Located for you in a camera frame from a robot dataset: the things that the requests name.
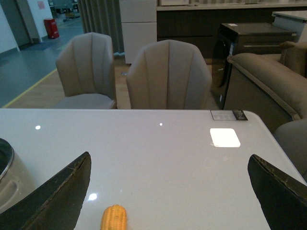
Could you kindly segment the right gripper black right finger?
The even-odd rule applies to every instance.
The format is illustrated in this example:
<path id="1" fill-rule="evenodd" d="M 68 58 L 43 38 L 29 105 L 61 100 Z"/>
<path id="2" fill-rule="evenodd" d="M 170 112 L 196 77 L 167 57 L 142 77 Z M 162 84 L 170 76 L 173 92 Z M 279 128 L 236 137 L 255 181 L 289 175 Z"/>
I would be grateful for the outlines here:
<path id="1" fill-rule="evenodd" d="M 272 230 L 307 228 L 307 186 L 256 154 L 248 174 L 262 212 Z"/>

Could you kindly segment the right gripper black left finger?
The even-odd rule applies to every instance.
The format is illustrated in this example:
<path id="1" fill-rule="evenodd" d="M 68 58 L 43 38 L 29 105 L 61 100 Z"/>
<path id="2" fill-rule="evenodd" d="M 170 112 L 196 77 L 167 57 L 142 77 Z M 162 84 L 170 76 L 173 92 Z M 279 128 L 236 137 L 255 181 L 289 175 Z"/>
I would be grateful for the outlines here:
<path id="1" fill-rule="evenodd" d="M 0 215 L 2 230 L 72 230 L 91 175 L 91 156 L 81 154 L 23 200 Z"/>

